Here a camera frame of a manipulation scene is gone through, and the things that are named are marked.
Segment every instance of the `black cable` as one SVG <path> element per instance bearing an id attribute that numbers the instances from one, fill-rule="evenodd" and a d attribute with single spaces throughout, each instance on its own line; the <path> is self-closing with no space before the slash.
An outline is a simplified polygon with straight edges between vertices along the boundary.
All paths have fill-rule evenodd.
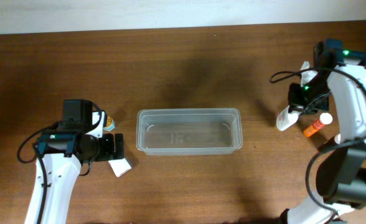
<path id="1" fill-rule="evenodd" d="M 34 158 L 32 158 L 31 160 L 25 161 L 23 159 L 21 159 L 21 151 L 22 148 L 25 146 L 25 144 L 27 144 L 27 142 L 32 139 L 35 135 L 48 130 L 48 129 L 57 129 L 57 127 L 59 126 L 59 122 L 55 122 L 54 124 L 46 127 L 46 128 L 42 128 L 41 130 L 36 131 L 34 134 L 31 134 L 26 140 L 24 140 L 22 142 L 22 144 L 20 145 L 19 149 L 17 150 L 17 159 L 23 163 L 30 163 L 33 162 L 35 160 L 35 158 L 38 158 L 39 164 L 40 164 L 40 168 L 42 169 L 42 173 L 43 173 L 43 177 L 44 177 L 44 183 L 43 183 L 43 192 L 42 192 L 42 201 L 40 202 L 40 207 L 39 207 L 39 214 L 38 214 L 38 219 L 37 219 L 37 224 L 40 224 L 40 222 L 42 221 L 42 216 L 43 216 L 43 212 L 44 212 L 44 208 L 45 208 L 45 202 L 46 202 L 46 194 L 47 194 L 47 173 L 46 173 L 46 168 L 45 168 L 45 164 L 42 160 L 42 158 L 40 158 L 40 152 L 37 148 L 37 146 L 33 146 L 34 151 L 35 151 L 35 156 Z"/>
<path id="2" fill-rule="evenodd" d="M 287 75 L 287 76 L 284 76 L 283 78 L 279 78 L 279 79 L 276 79 L 276 80 L 272 80 L 275 76 L 279 75 L 279 74 L 290 74 L 290 75 Z M 277 83 L 277 82 L 280 82 L 280 81 L 283 81 L 287 78 L 291 78 L 291 77 L 294 77 L 296 75 L 299 75 L 301 76 L 300 74 L 297 74 L 297 72 L 290 72 L 290 71 L 282 71 L 282 72 L 277 72 L 277 73 L 274 73 L 270 79 L 269 79 L 269 82 L 270 83 Z"/>
<path id="3" fill-rule="evenodd" d="M 42 173 L 43 173 L 43 176 L 44 176 L 44 183 L 42 184 L 44 190 L 43 190 L 43 193 L 42 193 L 42 201 L 40 202 L 39 214 L 38 214 L 38 219 L 37 219 L 37 224 L 40 224 L 40 222 L 42 221 L 42 215 L 44 213 L 44 208 L 45 208 L 45 203 L 46 203 L 47 173 L 46 173 L 45 164 L 44 164 L 42 158 L 40 157 L 40 153 L 39 153 L 38 148 L 34 147 L 34 150 L 35 150 L 36 157 L 38 158 L 40 168 L 42 169 Z"/>
<path id="4" fill-rule="evenodd" d="M 83 177 L 90 173 L 90 170 L 92 169 L 92 162 L 88 163 L 88 170 L 84 174 L 79 174 L 79 176 Z"/>
<path id="5" fill-rule="evenodd" d="M 91 102 L 91 103 L 100 114 L 99 120 L 96 122 L 96 124 L 92 125 L 92 127 L 94 127 L 93 129 L 95 129 L 101 121 L 101 117 L 102 117 L 103 112 L 101 111 L 101 109 L 95 103 L 93 103 L 93 102 Z M 39 150 L 36 146 L 33 146 L 34 151 L 35 151 L 34 158 L 32 158 L 31 160 L 28 160 L 28 161 L 25 161 L 25 160 L 21 159 L 21 151 L 22 151 L 22 148 L 27 144 L 27 142 L 29 140 L 31 140 L 35 135 L 37 135 L 37 134 L 39 134 L 39 133 L 41 133 L 41 132 L 43 132 L 47 129 L 57 129 L 58 126 L 59 126 L 59 122 L 57 121 L 54 124 L 52 124 L 52 125 L 50 125 L 46 128 L 42 128 L 42 129 L 36 131 L 34 134 L 31 134 L 26 140 L 24 140 L 22 142 L 22 144 L 20 145 L 19 149 L 17 150 L 17 159 L 23 164 L 34 162 L 35 158 L 38 158 L 40 168 L 42 169 L 42 173 L 43 173 L 43 176 L 44 176 L 44 183 L 42 185 L 44 190 L 43 190 L 43 193 L 42 193 L 42 201 L 40 203 L 37 224 L 40 224 L 40 222 L 42 221 L 42 216 L 43 216 L 43 212 L 44 212 L 44 208 L 45 208 L 45 202 L 46 202 L 46 194 L 47 194 L 47 173 L 46 173 L 46 168 L 45 168 L 45 164 L 44 164 L 42 158 L 40 158 L 40 152 L 39 152 Z M 93 160 L 91 160 L 91 162 L 89 163 L 88 171 L 85 174 L 82 174 L 82 175 L 88 175 L 89 174 L 90 169 L 92 168 L 92 161 Z"/>
<path id="6" fill-rule="evenodd" d="M 274 75 L 272 75 L 272 76 L 271 76 L 271 78 L 269 79 L 269 82 L 270 82 L 270 83 L 280 82 L 281 80 L 285 80 L 285 79 L 287 79 L 287 78 L 291 78 L 291 77 L 293 77 L 293 76 L 295 76 L 295 75 L 300 75 L 300 74 L 302 74 L 302 72 L 307 72 L 307 71 L 330 71 L 330 72 L 336 72 L 336 73 L 338 73 L 338 74 L 341 74 L 341 75 L 343 75 L 343 76 L 345 76 L 345 77 L 349 78 L 350 80 L 352 80 L 354 83 L 356 83 L 356 84 L 357 84 L 357 86 L 362 90 L 362 92 L 363 92 L 363 94 L 364 94 L 364 97 L 365 97 L 365 99 L 366 99 L 366 89 L 365 89 L 365 87 L 363 86 L 363 84 L 362 84 L 362 83 L 360 83 L 360 82 L 358 81 L 358 79 L 354 78 L 352 75 L 349 75 L 349 74 L 348 74 L 348 73 L 346 73 L 346 72 L 343 72 L 343 71 L 341 71 L 341 70 L 337 70 L 337 69 L 334 69 L 334 68 L 324 68 L 324 67 L 320 67 L 320 68 L 307 68 L 307 69 L 304 69 L 304 70 L 300 70 L 300 71 L 298 71 L 298 72 L 278 72 L 278 73 L 275 73 Z M 280 78 L 280 79 L 277 79 L 277 80 L 272 80 L 272 78 L 273 78 L 273 77 L 275 77 L 275 76 L 276 76 L 276 75 L 278 75 L 278 74 L 282 74 L 282 73 L 290 73 L 290 75 L 287 75 L 287 76 L 285 76 L 285 77 L 283 77 L 283 78 Z M 324 94 L 324 95 L 321 95 L 321 96 L 317 97 L 317 98 L 316 98 L 315 100 L 313 100 L 310 104 L 312 104 L 313 102 L 315 102 L 316 100 L 318 100 L 320 97 L 325 96 L 325 95 L 326 95 L 326 94 Z M 318 205 L 318 206 L 320 206 L 320 207 L 322 207 L 322 208 L 324 208 L 324 209 L 329 210 L 329 211 L 331 211 L 331 212 L 332 212 L 330 219 L 328 219 L 328 221 L 326 221 L 324 224 L 328 224 L 328 223 L 330 223 L 330 222 L 335 218 L 335 216 L 336 216 L 336 215 L 338 215 L 338 211 L 337 211 L 337 210 L 335 210 L 335 209 L 333 209 L 333 208 L 330 208 L 330 207 L 327 207 L 327 206 L 323 205 L 322 203 L 320 203 L 319 201 L 317 201 L 317 199 L 316 199 L 316 198 L 315 198 L 315 196 L 313 195 L 313 193 L 312 193 L 312 191 L 311 191 L 311 189 L 310 189 L 310 183 L 309 183 L 309 178 L 310 178 L 310 171 L 311 171 L 311 168 L 312 168 L 312 166 L 313 166 L 314 162 L 316 161 L 316 159 L 317 159 L 318 157 L 320 157 L 321 155 L 323 155 L 323 154 L 325 154 L 325 153 L 327 153 L 327 152 L 331 152 L 331 151 L 335 151 L 335 150 L 338 150 L 338 149 L 347 148 L 347 147 L 349 147 L 349 146 L 353 146 L 353 145 L 356 145 L 356 144 L 360 144 L 360 143 L 361 143 L 361 142 L 363 142 L 365 139 L 366 139 L 366 135 L 365 135 L 364 137 L 360 138 L 360 139 L 356 139 L 356 140 L 349 141 L 349 142 L 345 142 L 345 143 L 338 144 L 338 145 L 335 145 L 335 146 L 327 147 L 325 150 L 323 150 L 323 151 L 321 151 L 321 152 L 316 153 L 316 154 L 312 157 L 312 159 L 309 161 L 309 164 L 307 165 L 307 168 L 306 168 L 306 175 L 305 175 L 305 184 L 306 184 L 306 190 L 307 190 L 307 193 L 309 194 L 310 198 L 312 199 L 312 201 L 313 201 L 316 205 Z"/>
<path id="7" fill-rule="evenodd" d="M 28 142 L 30 139 L 32 139 L 35 135 L 37 135 L 37 134 L 39 134 L 39 133 L 41 133 L 42 131 L 45 131 L 45 130 L 47 130 L 47 129 L 56 129 L 58 125 L 59 125 L 59 122 L 56 122 L 56 123 L 54 123 L 54 124 L 52 124 L 52 125 L 50 125 L 50 126 L 48 126 L 48 127 L 46 127 L 46 128 L 42 128 L 41 130 L 36 131 L 34 134 L 31 134 L 31 135 L 30 135 L 26 140 L 24 140 L 24 141 L 21 143 L 21 145 L 20 145 L 19 149 L 17 150 L 17 159 L 18 159 L 21 163 L 23 163 L 23 164 L 27 164 L 27 163 L 30 163 L 30 162 L 34 162 L 34 161 L 35 161 L 36 156 L 34 156 L 34 158 L 32 158 L 32 159 L 30 159 L 30 160 L 28 160 L 28 161 L 25 161 L 25 160 L 21 159 L 21 151 L 22 151 L 22 148 L 23 148 L 23 147 L 24 147 L 24 145 L 25 145 L 25 144 L 27 144 L 27 142 Z"/>

